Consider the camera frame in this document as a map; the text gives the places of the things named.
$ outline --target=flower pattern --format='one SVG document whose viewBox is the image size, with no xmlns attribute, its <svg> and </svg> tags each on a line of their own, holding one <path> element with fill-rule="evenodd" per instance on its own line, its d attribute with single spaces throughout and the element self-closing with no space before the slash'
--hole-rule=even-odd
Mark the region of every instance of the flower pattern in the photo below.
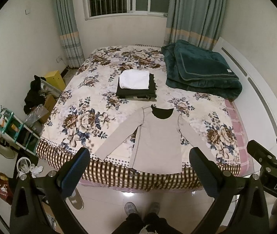
<svg viewBox="0 0 277 234">
<path fill-rule="evenodd" d="M 218 162 L 239 164 L 237 140 L 224 99 L 167 87 L 164 56 L 157 47 L 116 46 L 95 50 L 59 97 L 44 125 L 42 139 L 52 142 L 56 152 L 75 154 L 86 147 L 91 158 L 97 159 L 94 153 L 121 122 L 139 107 L 154 104 L 120 99 L 115 95 L 118 76 L 127 69 L 153 73 L 157 106 L 175 108 L 208 142 Z M 135 136 L 136 131 L 118 147 L 118 156 L 112 153 L 109 157 L 128 162 Z M 181 137 L 180 146 L 182 152 L 191 147 L 184 137 Z M 189 161 L 188 154 L 184 155 L 181 166 Z"/>
</svg>

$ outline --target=screw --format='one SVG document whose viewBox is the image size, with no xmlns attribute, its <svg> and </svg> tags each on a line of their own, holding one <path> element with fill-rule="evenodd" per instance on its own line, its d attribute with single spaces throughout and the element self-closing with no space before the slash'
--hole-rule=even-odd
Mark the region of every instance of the screw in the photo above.
<svg viewBox="0 0 277 234">
<path fill-rule="evenodd" d="M 231 175 L 231 173 L 228 170 L 225 170 L 225 171 L 223 171 L 223 175 L 225 177 L 229 177 Z"/>
<path fill-rule="evenodd" d="M 255 173 L 252 175 L 252 177 L 253 177 L 253 179 L 255 179 L 255 180 L 258 180 L 258 179 L 259 179 L 259 176 L 258 176 L 257 174 L 255 174 Z"/>
<path fill-rule="evenodd" d="M 48 173 L 48 176 L 49 177 L 54 177 L 55 175 L 56 175 L 56 171 L 55 170 L 52 170 L 52 171 L 50 171 L 49 173 Z"/>
<path fill-rule="evenodd" d="M 23 174 L 23 175 L 20 176 L 21 180 L 25 180 L 26 178 L 27 178 L 26 174 Z"/>
</svg>

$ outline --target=long-sleeve shirt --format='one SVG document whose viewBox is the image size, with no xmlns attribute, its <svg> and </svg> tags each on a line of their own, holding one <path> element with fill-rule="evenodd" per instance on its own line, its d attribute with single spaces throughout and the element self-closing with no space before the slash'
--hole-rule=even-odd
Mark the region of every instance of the long-sleeve shirt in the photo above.
<svg viewBox="0 0 277 234">
<path fill-rule="evenodd" d="M 154 174 L 180 173 L 181 134 L 215 162 L 210 149 L 177 111 L 173 110 L 166 119 L 157 118 L 152 111 L 150 106 L 136 110 L 105 140 L 95 155 L 104 160 L 137 129 L 129 168 Z"/>
</svg>

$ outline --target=mattress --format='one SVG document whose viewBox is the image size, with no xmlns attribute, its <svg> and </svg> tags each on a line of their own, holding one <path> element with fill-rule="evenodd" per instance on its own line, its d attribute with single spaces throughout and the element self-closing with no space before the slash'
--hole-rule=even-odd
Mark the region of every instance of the mattress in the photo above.
<svg viewBox="0 0 277 234">
<path fill-rule="evenodd" d="M 117 98 L 123 70 L 149 70 L 154 74 L 157 98 L 151 101 Z M 105 161 L 95 152 L 110 134 L 139 107 L 175 108 L 206 142 L 222 170 L 242 176 L 248 167 L 243 126 L 233 103 L 221 97 L 166 86 L 166 66 L 160 48 L 113 46 L 95 50 L 78 69 L 58 99 L 37 147 L 39 157 L 59 169 L 81 148 L 91 161 L 82 184 L 123 191 L 196 190 L 201 184 L 189 164 L 192 145 L 181 137 L 181 173 L 153 174 L 128 168 L 135 134 Z"/>
</svg>

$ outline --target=person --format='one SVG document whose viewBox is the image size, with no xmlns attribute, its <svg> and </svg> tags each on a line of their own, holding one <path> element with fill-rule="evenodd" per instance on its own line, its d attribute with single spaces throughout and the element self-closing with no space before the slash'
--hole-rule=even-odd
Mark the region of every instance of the person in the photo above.
<svg viewBox="0 0 277 234">
<path fill-rule="evenodd" d="M 157 233 L 157 234 L 182 234 L 171 227 L 167 220 L 160 218 L 160 204 L 153 202 L 144 217 L 144 220 L 138 214 L 136 206 L 132 202 L 127 202 L 124 206 L 127 218 L 112 234 L 139 234 L 139 233 Z"/>
</svg>

